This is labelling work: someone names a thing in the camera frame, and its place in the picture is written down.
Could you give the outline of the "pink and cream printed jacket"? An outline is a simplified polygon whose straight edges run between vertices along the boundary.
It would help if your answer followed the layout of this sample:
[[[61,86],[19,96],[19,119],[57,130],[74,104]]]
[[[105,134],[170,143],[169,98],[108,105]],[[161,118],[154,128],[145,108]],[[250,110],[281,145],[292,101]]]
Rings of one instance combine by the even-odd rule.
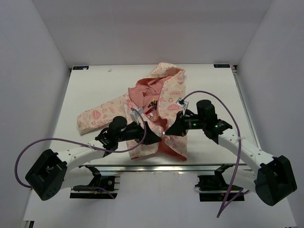
[[[126,94],[82,112],[77,117],[80,134],[103,128],[116,116],[125,117],[130,124],[131,109],[141,108],[149,128],[161,136],[173,125],[177,112],[182,110],[176,102],[185,96],[184,73],[184,69],[173,64],[159,63]]]

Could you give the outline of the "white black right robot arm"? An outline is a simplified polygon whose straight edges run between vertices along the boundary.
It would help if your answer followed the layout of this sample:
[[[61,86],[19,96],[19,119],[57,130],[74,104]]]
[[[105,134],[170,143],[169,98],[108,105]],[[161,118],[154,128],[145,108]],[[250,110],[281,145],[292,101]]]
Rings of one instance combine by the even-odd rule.
[[[201,190],[226,189],[232,180],[235,186],[258,195],[267,205],[273,206],[297,190],[290,161],[285,156],[275,157],[248,140],[241,139],[233,127],[217,117],[210,100],[196,103],[197,114],[190,110],[180,111],[167,135],[185,136],[188,130],[201,129],[207,138],[228,149],[250,168],[234,170],[234,165],[223,164],[214,171],[213,184],[197,184]]]

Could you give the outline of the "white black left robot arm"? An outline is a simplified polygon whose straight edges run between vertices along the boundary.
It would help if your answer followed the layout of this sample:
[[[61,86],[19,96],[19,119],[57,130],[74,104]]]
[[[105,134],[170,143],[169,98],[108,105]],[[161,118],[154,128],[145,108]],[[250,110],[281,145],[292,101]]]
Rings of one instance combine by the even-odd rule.
[[[91,142],[71,150],[54,152],[45,150],[26,174],[26,181],[46,201],[61,189],[76,191],[98,191],[114,196],[114,179],[102,177],[100,171],[89,162],[116,152],[118,144],[135,141],[135,148],[141,145],[155,145],[161,137],[155,134],[147,122],[127,123],[122,116],[115,117]]]

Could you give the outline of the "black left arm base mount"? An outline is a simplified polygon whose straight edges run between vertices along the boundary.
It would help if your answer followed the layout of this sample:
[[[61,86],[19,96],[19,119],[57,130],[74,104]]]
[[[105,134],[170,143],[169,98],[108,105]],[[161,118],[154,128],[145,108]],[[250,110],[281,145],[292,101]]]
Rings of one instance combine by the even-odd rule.
[[[120,188],[120,176],[95,176],[86,186],[74,186],[71,199],[114,200]]]

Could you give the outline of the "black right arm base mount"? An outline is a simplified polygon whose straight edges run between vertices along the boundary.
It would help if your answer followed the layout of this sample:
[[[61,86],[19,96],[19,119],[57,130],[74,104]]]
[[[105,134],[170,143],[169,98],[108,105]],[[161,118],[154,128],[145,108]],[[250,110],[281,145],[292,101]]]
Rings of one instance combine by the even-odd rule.
[[[218,181],[215,175],[199,175],[195,189],[199,192],[200,202],[222,202],[228,184]]]

